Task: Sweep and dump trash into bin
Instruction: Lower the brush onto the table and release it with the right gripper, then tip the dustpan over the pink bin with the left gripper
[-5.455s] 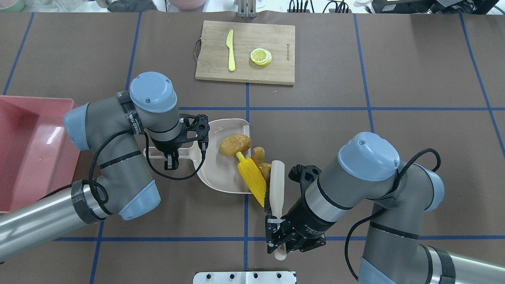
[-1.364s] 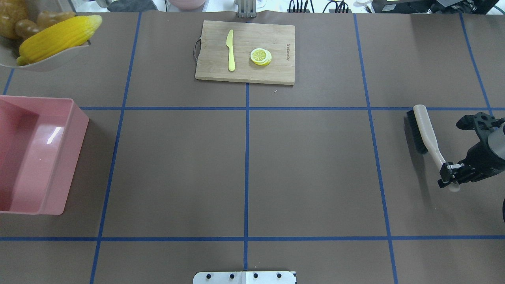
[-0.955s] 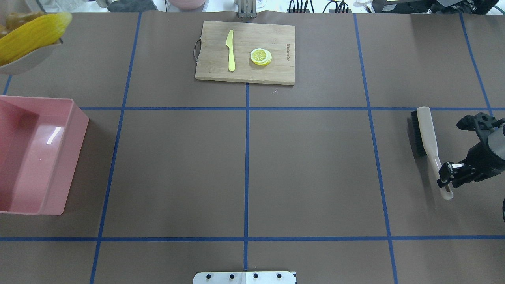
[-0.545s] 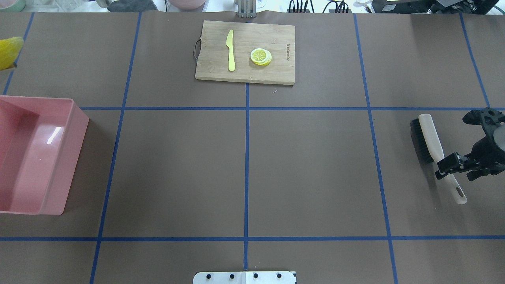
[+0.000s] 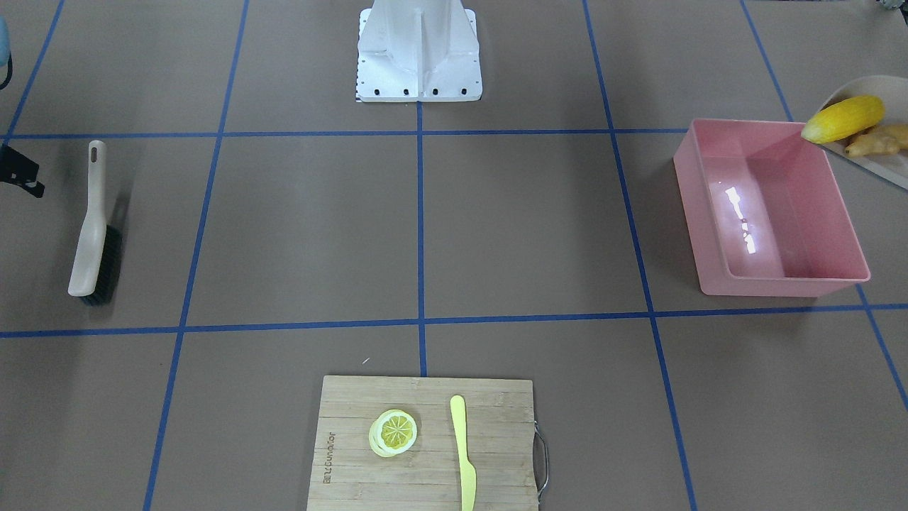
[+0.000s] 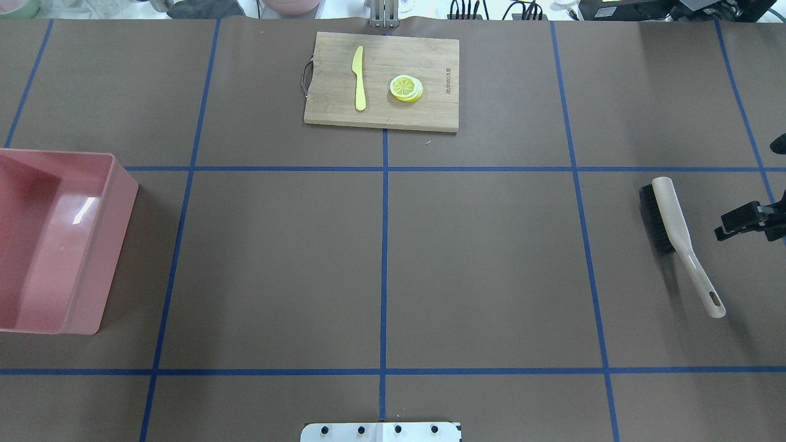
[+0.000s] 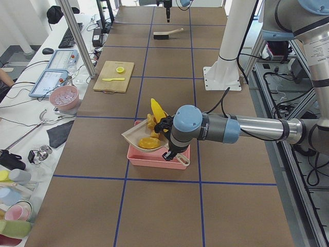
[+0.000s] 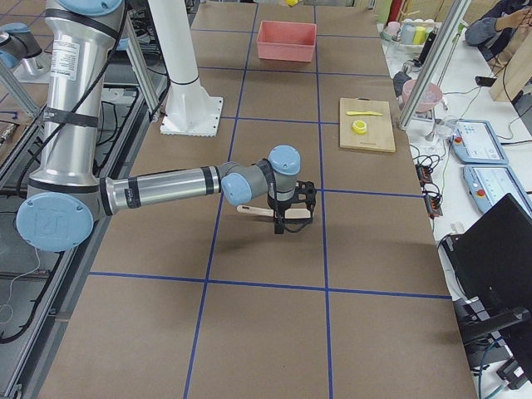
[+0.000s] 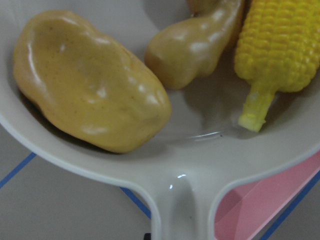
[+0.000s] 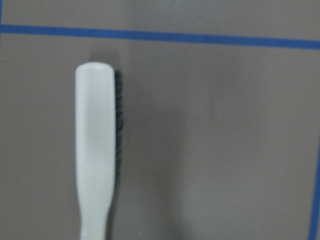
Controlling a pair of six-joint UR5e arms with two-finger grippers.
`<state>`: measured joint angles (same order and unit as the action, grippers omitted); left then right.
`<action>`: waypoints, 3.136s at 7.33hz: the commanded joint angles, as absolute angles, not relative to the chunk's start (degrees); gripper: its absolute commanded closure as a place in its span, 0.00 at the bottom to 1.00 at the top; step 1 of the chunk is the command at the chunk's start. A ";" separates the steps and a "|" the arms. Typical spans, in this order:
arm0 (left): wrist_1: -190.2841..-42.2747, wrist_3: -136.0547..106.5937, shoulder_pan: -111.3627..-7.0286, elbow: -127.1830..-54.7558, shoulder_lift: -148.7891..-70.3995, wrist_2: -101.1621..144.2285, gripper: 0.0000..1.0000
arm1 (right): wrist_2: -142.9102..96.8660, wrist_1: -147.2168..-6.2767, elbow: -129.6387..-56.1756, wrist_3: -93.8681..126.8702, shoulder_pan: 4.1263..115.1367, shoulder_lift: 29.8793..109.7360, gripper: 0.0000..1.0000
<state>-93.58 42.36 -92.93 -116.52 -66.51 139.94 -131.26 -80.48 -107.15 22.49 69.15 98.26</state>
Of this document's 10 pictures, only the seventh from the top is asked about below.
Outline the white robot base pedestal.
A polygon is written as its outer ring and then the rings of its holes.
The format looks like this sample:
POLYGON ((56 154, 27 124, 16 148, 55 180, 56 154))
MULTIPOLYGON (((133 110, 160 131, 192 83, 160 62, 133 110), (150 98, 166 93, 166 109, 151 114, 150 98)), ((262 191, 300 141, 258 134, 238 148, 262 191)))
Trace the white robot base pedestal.
POLYGON ((257 5, 256 0, 232 1, 218 59, 211 67, 203 68, 207 91, 242 90, 237 59, 257 5))

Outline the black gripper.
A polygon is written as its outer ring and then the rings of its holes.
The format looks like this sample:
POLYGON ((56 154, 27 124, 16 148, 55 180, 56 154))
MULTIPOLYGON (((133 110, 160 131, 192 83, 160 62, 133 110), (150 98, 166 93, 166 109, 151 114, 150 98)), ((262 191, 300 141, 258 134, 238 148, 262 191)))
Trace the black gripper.
POLYGON ((170 22, 170 8, 172 7, 172 0, 156 0, 156 5, 159 7, 160 4, 166 8, 167 23, 170 22))
POLYGON ((171 161, 178 155, 178 153, 183 153, 187 150, 187 146, 177 146, 171 140, 168 141, 168 147, 169 150, 162 154, 165 161, 171 161))

